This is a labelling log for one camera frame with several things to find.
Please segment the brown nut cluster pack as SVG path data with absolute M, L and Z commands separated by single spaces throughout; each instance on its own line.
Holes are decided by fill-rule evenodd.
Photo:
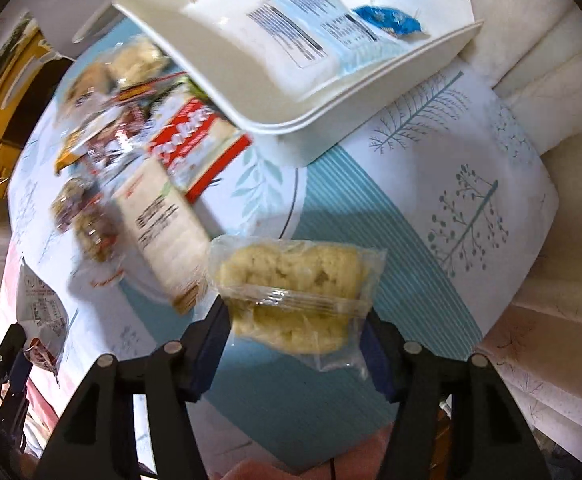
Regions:
M 84 178 L 68 179 L 51 205 L 56 229 L 64 233 L 70 228 L 81 229 L 93 217 L 91 200 L 96 187 Z

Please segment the beige soda cracker pack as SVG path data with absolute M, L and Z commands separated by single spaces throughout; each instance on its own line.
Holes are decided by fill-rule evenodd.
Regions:
M 158 160 L 141 159 L 126 168 L 122 177 L 112 199 L 125 232 L 170 304 L 186 314 L 206 289 L 210 238 Z

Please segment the pale rice crispy pack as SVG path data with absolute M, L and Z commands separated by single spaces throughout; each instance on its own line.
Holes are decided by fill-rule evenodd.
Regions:
M 169 57 L 149 37 L 136 35 L 116 44 L 105 66 L 116 87 L 126 89 L 160 76 L 169 62 Z
M 366 376 L 359 344 L 387 251 L 315 240 L 221 235 L 207 276 L 228 307 L 231 333 L 318 372 Z

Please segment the dark red chocolate snack pack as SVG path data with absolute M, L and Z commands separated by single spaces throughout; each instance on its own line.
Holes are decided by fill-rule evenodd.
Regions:
M 140 144 L 139 136 L 146 125 L 146 114 L 137 103 L 110 108 L 101 116 L 106 123 L 102 128 L 95 128 L 85 143 L 96 174 L 110 172 L 128 158 Z

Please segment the orange oat stick bar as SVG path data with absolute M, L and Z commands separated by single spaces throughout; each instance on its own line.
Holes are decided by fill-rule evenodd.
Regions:
M 73 165 L 87 153 L 87 142 L 99 134 L 105 127 L 111 125 L 122 114 L 123 107 L 112 106 L 102 112 L 87 117 L 82 124 L 64 136 L 63 145 L 54 163 L 54 173 Z

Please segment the red Cookie snack pack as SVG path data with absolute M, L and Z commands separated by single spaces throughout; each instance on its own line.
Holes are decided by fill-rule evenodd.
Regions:
M 152 104 L 146 150 L 190 203 L 251 145 L 248 135 L 210 104 L 188 92 Z

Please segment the orange pastry clear pack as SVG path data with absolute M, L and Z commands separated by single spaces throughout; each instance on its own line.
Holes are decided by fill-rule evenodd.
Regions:
M 88 65 L 68 86 L 59 108 L 59 118 L 70 116 L 88 103 L 102 100 L 113 90 L 113 79 L 105 62 Z

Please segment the red strip snack pack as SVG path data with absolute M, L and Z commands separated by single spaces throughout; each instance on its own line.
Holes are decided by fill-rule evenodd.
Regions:
M 156 96 L 157 94 L 168 90 L 177 84 L 182 84 L 186 81 L 186 79 L 186 72 L 171 73 L 157 77 L 142 82 L 141 84 L 136 84 L 135 86 L 120 90 L 120 92 L 112 97 L 112 102 L 125 104 L 132 101 L 147 99 L 150 96 Z

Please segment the large blue white bread bag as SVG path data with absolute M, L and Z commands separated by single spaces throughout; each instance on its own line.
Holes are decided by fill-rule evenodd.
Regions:
M 199 0 L 186 13 L 246 53 L 295 101 L 407 52 L 341 0 Z

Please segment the red white triangular snack bag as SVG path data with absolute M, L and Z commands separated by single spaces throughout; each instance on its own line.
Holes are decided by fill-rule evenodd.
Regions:
M 16 322 L 26 341 L 23 353 L 36 367 L 59 381 L 59 369 L 68 334 L 68 316 L 56 292 L 26 263 L 20 260 Z

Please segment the tree pattern tablecloth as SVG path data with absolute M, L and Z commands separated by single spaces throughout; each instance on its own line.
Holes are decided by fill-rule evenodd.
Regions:
M 190 323 L 136 254 L 123 258 L 123 276 L 105 287 L 91 287 L 79 272 L 82 251 L 73 234 L 56 230 L 50 212 L 64 182 L 53 169 L 62 140 L 49 105 L 8 188 L 16 246 L 68 316 L 59 381 L 32 373 L 57 411 L 101 354 L 144 356 Z M 434 353 L 465 359 L 520 288 L 558 203 L 507 107 L 455 61 L 305 168 L 280 167 L 247 148 L 194 209 L 210 236 L 386 250 L 379 315 Z M 191 414 L 212 468 L 253 457 L 303 470 L 371 436 L 395 410 L 353 368 L 320 373 L 237 339 Z

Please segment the wooden desk with drawers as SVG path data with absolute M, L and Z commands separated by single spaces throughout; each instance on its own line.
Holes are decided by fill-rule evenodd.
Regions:
M 0 200 L 39 118 L 73 61 L 56 52 L 28 13 L 0 49 Z

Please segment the small blue snack wrapper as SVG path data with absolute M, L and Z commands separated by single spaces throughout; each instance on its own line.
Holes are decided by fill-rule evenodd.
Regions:
M 422 24 L 413 16 L 388 6 L 358 6 L 353 11 L 365 22 L 397 38 L 426 35 Z

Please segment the white plastic storage bin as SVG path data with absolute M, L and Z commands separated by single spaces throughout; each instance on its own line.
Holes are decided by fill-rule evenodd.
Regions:
M 445 67 L 471 0 L 113 0 L 277 165 L 300 168 Z

